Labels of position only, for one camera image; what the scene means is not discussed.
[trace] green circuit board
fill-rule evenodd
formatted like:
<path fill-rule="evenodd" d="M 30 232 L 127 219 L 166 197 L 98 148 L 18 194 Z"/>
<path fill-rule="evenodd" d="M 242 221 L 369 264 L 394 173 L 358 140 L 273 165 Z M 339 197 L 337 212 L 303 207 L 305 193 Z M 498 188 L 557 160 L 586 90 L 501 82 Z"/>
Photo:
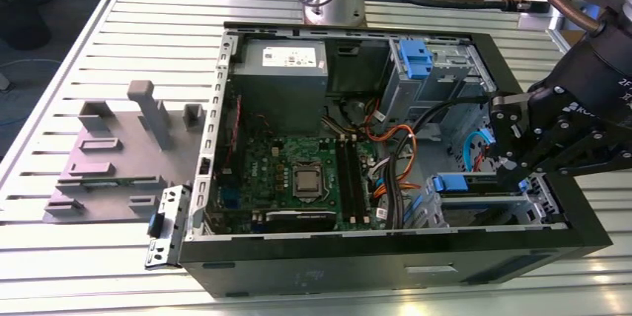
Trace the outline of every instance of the green circuit board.
<path fill-rule="evenodd" d="M 379 222 L 371 214 L 370 192 L 363 179 L 363 192 L 369 207 L 370 222 L 347 221 L 342 214 L 342 193 L 338 184 L 338 161 L 333 138 L 283 137 L 250 139 L 246 149 L 243 184 L 239 192 L 223 190 L 225 209 L 233 233 L 250 233 L 253 211 L 271 209 L 327 210 L 338 214 L 341 231 L 378 229 Z M 366 163 L 375 158 L 374 143 L 358 142 L 357 151 L 366 175 Z M 314 164 L 322 172 L 323 194 L 311 199 L 299 199 L 294 191 L 294 167 Z"/>

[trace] ram slot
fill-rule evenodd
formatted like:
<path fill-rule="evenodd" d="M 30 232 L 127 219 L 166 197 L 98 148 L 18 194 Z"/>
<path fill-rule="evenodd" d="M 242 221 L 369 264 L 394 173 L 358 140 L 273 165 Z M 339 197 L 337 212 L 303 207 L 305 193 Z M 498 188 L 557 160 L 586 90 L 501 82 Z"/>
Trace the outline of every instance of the ram slot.
<path fill-rule="evenodd" d="M 345 141 L 337 142 L 337 165 L 338 186 L 341 189 L 341 201 L 343 207 L 343 220 L 353 221 L 355 220 L 355 209 L 353 199 L 353 187 L 349 179 L 347 149 L 345 148 Z"/>
<path fill-rule="evenodd" d="M 363 191 L 363 175 L 361 172 L 361 157 L 358 157 L 357 142 L 347 142 L 347 165 L 349 165 L 349 179 L 353 190 L 354 200 L 354 215 L 357 216 L 357 222 L 363 223 L 369 219 L 367 214 L 367 202 L 365 201 Z"/>

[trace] metal bracket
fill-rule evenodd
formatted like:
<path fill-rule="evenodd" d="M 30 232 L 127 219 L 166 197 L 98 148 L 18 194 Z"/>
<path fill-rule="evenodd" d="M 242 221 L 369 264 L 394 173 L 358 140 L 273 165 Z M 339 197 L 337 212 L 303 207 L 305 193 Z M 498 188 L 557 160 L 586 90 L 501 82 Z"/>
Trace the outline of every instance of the metal bracket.
<path fill-rule="evenodd" d="M 151 237 L 146 269 L 177 269 L 185 237 L 191 187 L 178 185 L 163 190 L 161 206 L 151 218 L 147 234 Z"/>

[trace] slotted aluminum workbench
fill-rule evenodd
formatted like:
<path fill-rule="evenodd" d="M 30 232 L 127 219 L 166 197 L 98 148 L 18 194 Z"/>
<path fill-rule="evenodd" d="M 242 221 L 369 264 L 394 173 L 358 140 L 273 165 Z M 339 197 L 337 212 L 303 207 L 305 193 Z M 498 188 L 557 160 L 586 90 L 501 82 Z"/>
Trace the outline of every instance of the slotted aluminum workbench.
<path fill-rule="evenodd" d="M 518 15 L 369 2 L 373 27 L 493 35 L 523 87 L 562 57 Z M 225 21 L 301 23 L 297 0 L 102 0 L 0 164 L 0 313 L 177 312 L 206 315 L 611 315 L 632 312 L 632 172 L 579 178 L 615 245 L 502 285 L 214 300 L 186 271 L 143 270 L 145 223 L 47 225 L 43 208 L 81 130 L 82 103 L 137 110 L 129 82 L 182 108 L 207 103 Z"/>

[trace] gray 3d printed holder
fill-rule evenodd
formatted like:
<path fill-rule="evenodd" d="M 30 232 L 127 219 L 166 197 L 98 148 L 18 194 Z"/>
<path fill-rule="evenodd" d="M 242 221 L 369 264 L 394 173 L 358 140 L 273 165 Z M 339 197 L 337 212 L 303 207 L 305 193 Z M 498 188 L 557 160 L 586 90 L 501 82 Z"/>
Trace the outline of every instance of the gray 3d printed holder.
<path fill-rule="evenodd" d="M 114 113 L 105 101 L 87 101 L 79 133 L 47 223 L 147 221 L 162 190 L 197 174 L 205 110 L 187 104 L 169 112 L 153 97 L 151 81 L 133 81 L 129 98 L 141 112 Z"/>

